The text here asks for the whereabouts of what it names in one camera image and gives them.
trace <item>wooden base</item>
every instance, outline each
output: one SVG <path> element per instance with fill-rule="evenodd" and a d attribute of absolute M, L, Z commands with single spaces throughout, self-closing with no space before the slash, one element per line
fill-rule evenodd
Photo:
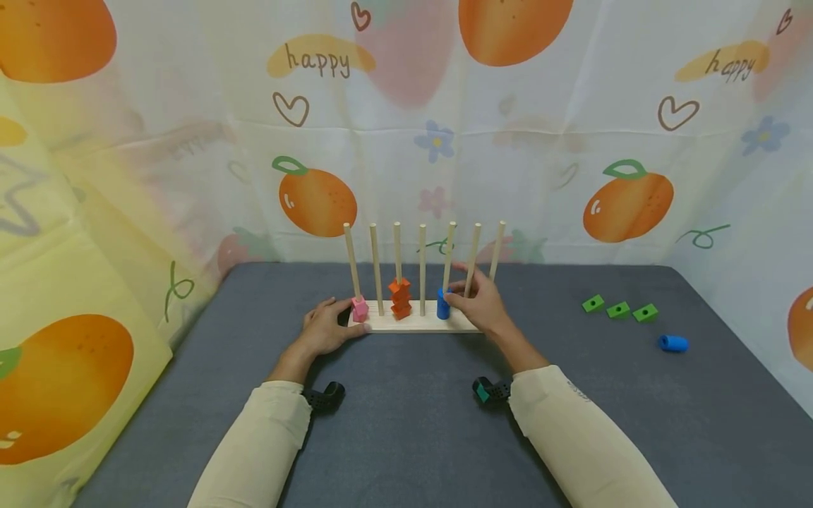
<path fill-rule="evenodd" d="M 366 323 L 372 326 L 372 333 L 480 333 L 463 312 L 451 309 L 448 319 L 437 318 L 437 301 L 426 301 L 426 315 L 420 315 L 420 300 L 410 300 L 412 314 L 396 321 L 390 307 L 392 301 L 384 300 L 384 315 L 378 315 L 373 307 L 367 313 Z M 347 326 L 356 324 L 351 313 Z"/>

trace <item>blue cylinder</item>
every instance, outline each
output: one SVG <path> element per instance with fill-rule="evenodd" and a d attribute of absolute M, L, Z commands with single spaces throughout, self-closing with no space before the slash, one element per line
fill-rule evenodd
<path fill-rule="evenodd" d="M 677 335 L 662 335 L 658 339 L 658 345 L 664 351 L 682 353 L 689 348 L 689 341 Z"/>
<path fill-rule="evenodd" d="M 449 304 L 443 299 L 443 288 L 440 288 L 437 290 L 437 318 L 448 319 L 450 313 L 451 307 L 449 307 Z"/>

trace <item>beige sleeve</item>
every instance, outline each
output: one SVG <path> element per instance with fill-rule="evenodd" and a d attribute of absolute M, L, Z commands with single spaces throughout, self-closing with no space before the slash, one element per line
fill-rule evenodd
<path fill-rule="evenodd" d="M 188 508 L 276 506 L 310 421 L 301 384 L 268 381 L 255 388 L 209 459 Z"/>
<path fill-rule="evenodd" d="M 633 442 L 559 367 L 520 372 L 508 401 L 573 508 L 676 507 Z"/>

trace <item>gray table surface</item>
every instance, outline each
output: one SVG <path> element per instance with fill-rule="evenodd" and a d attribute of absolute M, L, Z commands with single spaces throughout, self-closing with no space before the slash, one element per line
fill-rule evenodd
<path fill-rule="evenodd" d="M 359 272 L 370 298 L 372 270 Z M 441 272 L 428 267 L 428 280 Z M 404 275 L 417 282 L 417 267 Z M 637 444 L 679 506 L 813 506 L 813 422 L 676 271 L 501 265 L 497 282 L 528 339 Z M 186 506 L 302 315 L 351 293 L 346 265 L 235 268 L 74 506 Z M 586 315 L 596 293 L 660 315 Z M 662 352 L 662 333 L 687 337 L 689 352 Z M 509 376 L 478 335 L 375 335 L 320 359 L 312 386 L 337 380 L 346 398 L 313 419 L 280 505 L 568 506 L 510 411 L 478 406 L 478 376 Z"/>

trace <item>left hand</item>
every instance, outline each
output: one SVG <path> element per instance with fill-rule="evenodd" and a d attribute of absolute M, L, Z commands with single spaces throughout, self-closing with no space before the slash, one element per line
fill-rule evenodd
<path fill-rule="evenodd" d="M 292 345 L 302 347 L 309 354 L 319 356 L 332 353 L 349 339 L 370 332 L 370 325 L 361 323 L 344 327 L 338 323 L 338 315 L 350 307 L 350 299 L 336 301 L 330 297 L 305 314 L 302 333 Z"/>

